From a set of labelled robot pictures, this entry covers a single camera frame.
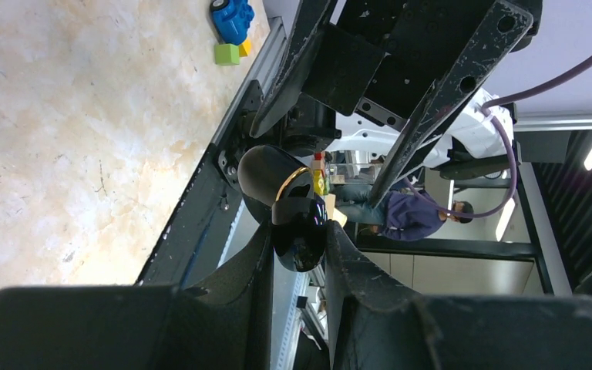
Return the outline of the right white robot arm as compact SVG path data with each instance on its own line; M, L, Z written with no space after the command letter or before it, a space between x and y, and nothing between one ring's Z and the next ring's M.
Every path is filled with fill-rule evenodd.
M298 4L273 86L249 129L269 131L310 96L399 131L370 201L422 163L495 67L537 34L540 1L333 1Z

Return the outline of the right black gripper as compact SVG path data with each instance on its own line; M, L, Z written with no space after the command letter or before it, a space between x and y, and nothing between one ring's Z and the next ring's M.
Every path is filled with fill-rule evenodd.
M269 131L301 91L345 116L403 126L440 81L390 149L370 193L374 207L419 146L525 36L533 16L509 1L347 1L327 26L336 4L299 2L276 78L249 134Z

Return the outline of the black earbud charging case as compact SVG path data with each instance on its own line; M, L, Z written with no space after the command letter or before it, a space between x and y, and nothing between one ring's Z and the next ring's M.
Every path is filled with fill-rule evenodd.
M237 177L244 196L270 208L269 241L283 267L315 269L325 253L328 215L311 168L279 147L260 145L241 157Z

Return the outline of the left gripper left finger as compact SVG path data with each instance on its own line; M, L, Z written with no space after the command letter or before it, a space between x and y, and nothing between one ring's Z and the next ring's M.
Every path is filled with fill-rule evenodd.
M189 288L0 290L0 369L267 369L273 271L262 225Z

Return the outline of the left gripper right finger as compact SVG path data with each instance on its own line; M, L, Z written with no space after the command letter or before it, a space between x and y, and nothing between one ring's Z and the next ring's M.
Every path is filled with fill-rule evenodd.
M592 369L592 296L424 295L327 224L333 369Z

